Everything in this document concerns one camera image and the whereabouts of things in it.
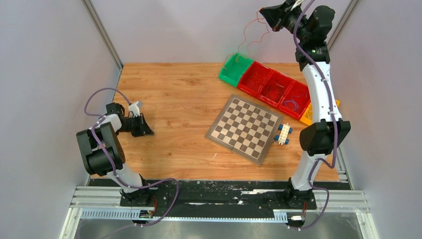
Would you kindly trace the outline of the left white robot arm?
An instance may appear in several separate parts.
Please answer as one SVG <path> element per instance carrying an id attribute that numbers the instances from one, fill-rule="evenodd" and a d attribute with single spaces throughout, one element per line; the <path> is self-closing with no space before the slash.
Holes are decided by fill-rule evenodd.
<path id="1" fill-rule="evenodd" d="M 122 146 L 117 138 L 120 132 L 128 132 L 133 137 L 153 136 L 153 130 L 140 111 L 140 102 L 131 103 L 128 116 L 123 105 L 110 103 L 107 113 L 89 129 L 76 134 L 85 170 L 90 175 L 107 176 L 120 187 L 121 196 L 129 202 L 147 206 L 152 200 L 152 192 L 144 186 L 144 178 L 135 173 L 127 164 Z"/>

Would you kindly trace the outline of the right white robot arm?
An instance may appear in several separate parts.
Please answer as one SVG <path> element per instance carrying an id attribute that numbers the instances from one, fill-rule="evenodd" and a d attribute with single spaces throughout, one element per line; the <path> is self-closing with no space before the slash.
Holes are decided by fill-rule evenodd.
<path id="1" fill-rule="evenodd" d="M 293 209 L 311 200 L 319 167 L 322 164 L 335 167 L 337 148 L 351 130 L 350 122 L 343 120 L 336 105 L 330 80 L 326 38 L 332 29 L 335 10 L 320 5 L 306 17 L 312 3 L 304 9 L 301 5 L 300 0 L 286 0 L 259 10 L 274 32 L 285 28 L 293 35 L 296 61 L 306 80 L 313 108 L 312 124 L 300 133 L 303 153 L 299 165 L 284 192 L 283 200 Z"/>

